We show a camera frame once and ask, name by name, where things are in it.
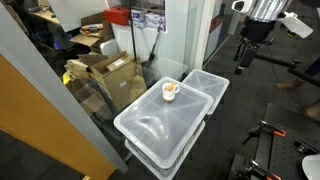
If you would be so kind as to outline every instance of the red box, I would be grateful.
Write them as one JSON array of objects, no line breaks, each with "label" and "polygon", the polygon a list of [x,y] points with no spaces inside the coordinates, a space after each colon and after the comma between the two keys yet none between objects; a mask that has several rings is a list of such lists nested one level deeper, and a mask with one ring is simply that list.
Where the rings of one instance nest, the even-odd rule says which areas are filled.
[{"label": "red box", "polygon": [[112,7],[104,10],[104,16],[106,21],[113,24],[119,24],[122,26],[129,25],[129,9],[121,6]]}]

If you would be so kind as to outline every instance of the wooden door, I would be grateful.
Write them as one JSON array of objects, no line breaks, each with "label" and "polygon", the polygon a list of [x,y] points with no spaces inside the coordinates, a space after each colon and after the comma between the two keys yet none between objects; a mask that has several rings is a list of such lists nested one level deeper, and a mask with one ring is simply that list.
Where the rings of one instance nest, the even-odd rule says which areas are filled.
[{"label": "wooden door", "polygon": [[90,179],[115,170],[107,159],[0,54],[0,129]]}]

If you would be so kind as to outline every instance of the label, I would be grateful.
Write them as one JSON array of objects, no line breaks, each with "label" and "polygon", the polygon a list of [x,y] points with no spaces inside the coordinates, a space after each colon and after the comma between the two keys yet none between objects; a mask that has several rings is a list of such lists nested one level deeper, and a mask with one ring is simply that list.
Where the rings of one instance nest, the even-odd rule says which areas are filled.
[{"label": "label", "polygon": [[125,85],[127,85],[127,82],[126,82],[126,81],[123,81],[122,83],[120,83],[120,87],[123,87],[123,86],[125,86]]},{"label": "label", "polygon": [[115,66],[120,66],[123,63],[124,63],[124,61],[122,59],[118,59],[115,62],[113,62],[112,64],[114,64]]}]

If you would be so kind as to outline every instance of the stacked plastic containers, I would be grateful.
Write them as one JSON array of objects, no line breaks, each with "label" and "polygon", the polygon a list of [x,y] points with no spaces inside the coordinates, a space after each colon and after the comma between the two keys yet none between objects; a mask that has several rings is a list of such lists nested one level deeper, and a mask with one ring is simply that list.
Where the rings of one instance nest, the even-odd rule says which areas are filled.
[{"label": "stacked plastic containers", "polygon": [[[229,83],[223,78],[216,81]],[[171,103],[162,97],[162,85],[168,82],[181,88]],[[116,117],[114,124],[127,137],[126,147],[150,171],[159,179],[172,179],[204,129],[203,118],[217,104],[214,99],[221,99],[217,96],[171,78],[162,78]]]}]

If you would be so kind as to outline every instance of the small cup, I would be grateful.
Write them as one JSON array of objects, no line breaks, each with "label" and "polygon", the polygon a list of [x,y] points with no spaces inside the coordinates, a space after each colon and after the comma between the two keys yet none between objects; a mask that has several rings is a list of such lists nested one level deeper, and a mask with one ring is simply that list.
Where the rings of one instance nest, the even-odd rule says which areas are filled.
[{"label": "small cup", "polygon": [[171,86],[171,83],[165,83],[162,86],[163,99],[166,102],[172,102],[176,96],[176,93],[178,93],[180,91],[179,85],[174,85],[173,90],[169,91],[170,86]]}]

